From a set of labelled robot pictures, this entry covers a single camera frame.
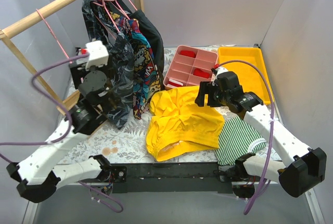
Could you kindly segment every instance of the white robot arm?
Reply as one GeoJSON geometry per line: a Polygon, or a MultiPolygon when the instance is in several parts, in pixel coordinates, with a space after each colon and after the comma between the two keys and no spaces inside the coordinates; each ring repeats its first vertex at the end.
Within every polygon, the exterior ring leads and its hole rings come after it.
{"type": "MultiPolygon", "coordinates": [[[[267,141],[270,138],[271,112],[253,92],[243,92],[237,75],[223,67],[212,69],[213,82],[201,82],[196,98],[198,106],[228,106],[231,112],[254,127],[267,141]]],[[[275,181],[293,197],[298,197],[325,179],[326,154],[315,150],[291,134],[279,121],[274,122],[273,148],[282,161],[270,160],[265,178],[275,181]]],[[[265,159],[246,154],[236,160],[236,172],[241,178],[261,176],[265,159]]]]}
{"type": "MultiPolygon", "coordinates": [[[[74,85],[85,95],[70,110],[73,122],[70,133],[60,142],[51,143],[68,128],[66,120],[61,121],[46,140],[48,145],[41,146],[20,163],[7,166],[10,176],[19,182],[17,190],[20,195],[32,202],[44,201],[58,188],[84,179],[126,181],[126,167],[111,166],[103,155],[92,156],[77,164],[58,165],[69,150],[86,140],[106,120],[105,114],[99,112],[100,106],[107,111],[112,105],[110,100],[113,97],[109,94],[109,84],[103,72],[107,67],[108,53],[99,41],[89,43],[87,47],[90,53],[87,62],[70,65],[74,85]]],[[[252,92],[244,93],[235,73],[222,67],[212,70],[216,79],[201,82],[196,104],[203,106],[204,97],[208,94],[207,105],[228,106],[268,141],[272,120],[262,100],[252,92]]],[[[271,160],[265,177],[281,184],[291,196],[298,197],[324,180],[325,152],[320,148],[311,149],[278,121],[274,123],[273,148],[282,161],[271,160]]],[[[241,178],[261,176],[264,164],[265,159],[246,154],[236,160],[236,172],[241,178]]]]}
{"type": "Polygon", "coordinates": [[[69,134],[59,142],[52,142],[66,133],[68,122],[64,119],[46,140],[47,145],[40,146],[20,163],[7,166],[10,176],[19,182],[17,190],[20,195],[32,202],[44,201],[60,187],[84,179],[125,182],[124,178],[119,178],[119,170],[124,175],[126,168],[111,166],[103,155],[92,156],[81,163],[58,165],[69,150],[85,141],[106,120],[98,106],[103,105],[103,110],[107,111],[113,98],[103,72],[107,69],[109,56],[106,47],[101,41],[95,41],[87,43],[86,48],[88,59],[70,65],[73,79],[78,82],[76,86],[86,98],[81,96],[69,110],[72,118],[69,134]]]}

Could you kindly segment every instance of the white control box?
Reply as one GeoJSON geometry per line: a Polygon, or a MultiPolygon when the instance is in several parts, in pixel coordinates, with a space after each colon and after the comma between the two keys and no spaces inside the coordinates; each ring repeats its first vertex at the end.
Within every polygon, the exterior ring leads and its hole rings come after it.
{"type": "Polygon", "coordinates": [[[89,59],[85,65],[86,70],[89,70],[93,65],[98,67],[108,64],[109,53],[102,41],[87,43],[85,47],[89,53],[89,59]]]}

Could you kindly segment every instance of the floral tablecloth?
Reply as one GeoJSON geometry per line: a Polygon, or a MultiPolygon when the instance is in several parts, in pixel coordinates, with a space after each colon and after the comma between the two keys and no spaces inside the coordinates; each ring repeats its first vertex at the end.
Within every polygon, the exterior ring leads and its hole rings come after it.
{"type": "MultiPolygon", "coordinates": [[[[204,47],[209,51],[217,51],[218,46],[204,47]]],[[[176,48],[165,48],[165,68],[166,75],[176,48]]],[[[69,95],[75,91],[71,82],[69,95]]],[[[235,117],[226,107],[216,109],[225,120],[235,117]]],[[[110,163],[156,163],[155,159],[147,152],[146,133],[151,119],[150,113],[142,114],[141,120],[136,120],[130,113],[125,126],[118,130],[109,122],[96,131],[85,142],[79,143],[60,161],[61,164],[79,163],[87,160],[91,155],[103,154],[110,163]]],[[[266,157],[267,147],[261,150],[258,155],[266,157]]],[[[271,159],[280,160],[278,154],[272,150],[271,159]]],[[[189,163],[189,162],[210,162],[217,161],[213,150],[193,152],[164,161],[165,163],[189,163]]]]}

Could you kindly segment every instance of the clothes rack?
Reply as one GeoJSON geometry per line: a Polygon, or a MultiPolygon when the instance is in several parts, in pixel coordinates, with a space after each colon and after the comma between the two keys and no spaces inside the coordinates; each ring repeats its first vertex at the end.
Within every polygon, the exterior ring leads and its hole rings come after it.
{"type": "MultiPolygon", "coordinates": [[[[55,12],[61,10],[67,5],[73,3],[75,0],[54,0],[53,2],[45,5],[43,8],[40,8],[39,11],[43,15],[44,18],[54,14],[55,12]]],[[[139,9],[143,8],[143,0],[134,0],[135,6],[139,9]]],[[[0,29],[0,40],[4,42],[4,44],[9,48],[9,50],[19,59],[19,61],[27,68],[27,70],[31,74],[36,73],[36,69],[32,66],[32,64],[27,60],[27,58],[23,55],[23,53],[15,46],[12,42],[11,38],[22,33],[28,28],[34,26],[36,23],[42,21],[42,18],[35,11],[30,15],[22,18],[21,20],[13,23],[12,25],[0,29]]],[[[70,109],[75,103],[78,101],[80,93],[75,91],[72,95],[66,98],[64,101],[60,99],[60,97],[54,92],[54,90],[49,86],[49,84],[42,78],[39,77],[38,81],[44,87],[44,89],[58,102],[63,103],[67,109],[70,109]]]]}

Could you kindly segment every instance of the gray wall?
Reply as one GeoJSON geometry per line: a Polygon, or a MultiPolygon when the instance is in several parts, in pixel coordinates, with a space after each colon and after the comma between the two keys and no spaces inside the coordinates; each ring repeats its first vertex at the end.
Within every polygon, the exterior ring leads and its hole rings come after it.
{"type": "Polygon", "coordinates": [[[333,223],[333,0],[285,0],[262,44],[286,126],[327,154],[326,179],[315,187],[326,223],[333,223]]]}
{"type": "Polygon", "coordinates": [[[234,195],[217,192],[143,192],[113,196],[122,202],[124,212],[116,214],[103,204],[92,201],[89,190],[81,185],[64,186],[39,204],[33,223],[314,223],[305,195],[292,198],[277,184],[270,185],[246,216],[243,214],[244,201],[232,199],[234,195]]]}
{"type": "MultiPolygon", "coordinates": [[[[48,3],[49,0],[0,0],[0,28],[9,26],[48,3]]],[[[73,55],[73,44],[58,17],[53,15],[47,21],[68,54],[73,55]]],[[[12,40],[37,70],[65,58],[43,22],[12,40]]],[[[56,127],[57,110],[30,87],[30,73],[1,41],[0,56],[1,141],[44,141],[56,127]]],[[[67,67],[57,68],[43,77],[60,97],[65,95],[69,81],[67,67]]],[[[21,161],[36,148],[2,146],[1,152],[13,161],[21,161]]],[[[21,223],[27,201],[19,197],[16,183],[7,174],[6,166],[7,163],[0,160],[0,222],[21,223]]]]}
{"type": "MultiPolygon", "coordinates": [[[[147,17],[165,46],[261,43],[283,0],[144,0],[147,17]]],[[[70,39],[83,46],[87,33],[77,0],[58,13],[70,39]]]]}

